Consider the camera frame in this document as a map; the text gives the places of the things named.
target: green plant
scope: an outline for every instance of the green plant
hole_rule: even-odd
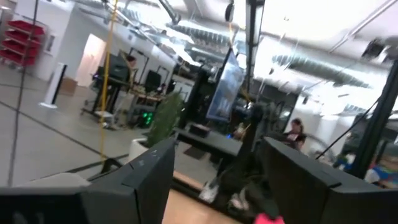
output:
[[[168,138],[183,109],[183,100],[180,93],[169,93],[156,110],[152,127],[148,134],[146,147],[152,147],[161,140]]]

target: red shelving unit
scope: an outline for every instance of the red shelving unit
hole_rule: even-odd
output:
[[[33,65],[40,52],[44,29],[26,21],[9,21],[6,40],[1,42],[0,56],[17,65]]]

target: potted plant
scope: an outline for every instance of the potted plant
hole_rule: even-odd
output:
[[[169,93],[158,106],[147,138],[133,139],[130,146],[129,161],[135,159],[159,141],[170,137],[178,123],[183,100],[180,93]]]

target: shelf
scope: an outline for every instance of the shelf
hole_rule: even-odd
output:
[[[22,64],[22,59],[23,56],[20,54],[17,54],[11,50],[0,50],[0,56],[2,56],[4,59],[10,60],[18,65],[23,65]],[[24,65],[33,65],[35,63],[35,58],[28,58]]]
[[[16,30],[14,30],[14,31],[10,31],[10,30],[9,31],[5,31],[4,34],[5,34],[5,36],[8,39],[15,40],[16,42],[18,42],[18,43],[20,43],[22,45],[26,46],[28,44],[28,38],[29,38],[28,34],[23,34],[23,33],[19,32],[19,31],[16,31]],[[40,45],[41,45],[40,39],[38,39],[36,37],[33,37],[32,42],[30,43],[30,46],[31,47],[38,47]]]
[[[29,35],[33,31],[33,35],[43,35],[44,30],[42,27],[33,26],[25,21],[9,21],[8,25],[11,29],[15,29]]]
[[[24,56],[26,53],[25,47],[22,46],[20,43],[16,42],[15,40],[5,40],[1,42],[1,45],[4,48],[11,50],[21,56]],[[38,48],[30,48],[28,57],[35,57],[38,52],[39,52]]]

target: woman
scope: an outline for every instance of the woman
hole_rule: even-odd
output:
[[[287,139],[296,143],[297,149],[301,150],[301,148],[303,148],[303,145],[305,143],[305,139],[307,138],[307,136],[303,133],[304,132],[303,123],[301,119],[295,118],[292,120],[292,122],[290,122],[290,125],[292,129],[289,132],[284,133],[284,136],[286,136]]]

